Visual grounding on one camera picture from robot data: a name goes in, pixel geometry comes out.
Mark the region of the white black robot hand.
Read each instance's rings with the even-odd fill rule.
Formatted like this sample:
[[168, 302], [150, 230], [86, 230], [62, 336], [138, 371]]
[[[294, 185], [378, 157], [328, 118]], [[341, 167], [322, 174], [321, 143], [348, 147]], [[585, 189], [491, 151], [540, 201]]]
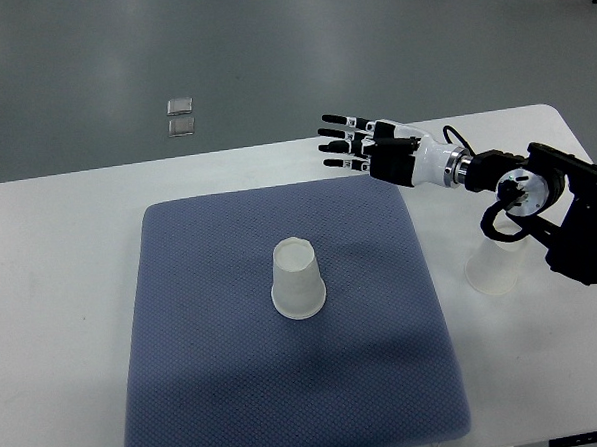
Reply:
[[446, 188], [464, 184], [459, 170], [469, 162], [468, 143], [449, 125], [443, 128], [444, 142], [439, 142], [423, 129], [393, 121], [338, 114], [324, 114], [321, 120], [366, 132], [320, 128], [320, 136], [343, 140], [321, 144], [319, 151], [370, 157], [369, 161], [324, 159], [324, 166], [369, 172], [373, 178], [409, 188], [425, 183]]

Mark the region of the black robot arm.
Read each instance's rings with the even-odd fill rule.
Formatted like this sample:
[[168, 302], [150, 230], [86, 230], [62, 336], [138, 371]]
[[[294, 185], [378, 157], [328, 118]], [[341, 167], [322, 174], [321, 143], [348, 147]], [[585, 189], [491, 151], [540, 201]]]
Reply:
[[322, 117], [328, 143], [324, 165], [360, 171], [408, 188], [435, 184], [493, 192], [481, 217], [491, 240], [516, 243], [530, 236], [545, 249], [550, 269], [583, 285], [597, 284], [597, 165], [532, 142], [527, 155], [475, 151], [455, 127], [442, 140], [418, 127], [357, 116]]

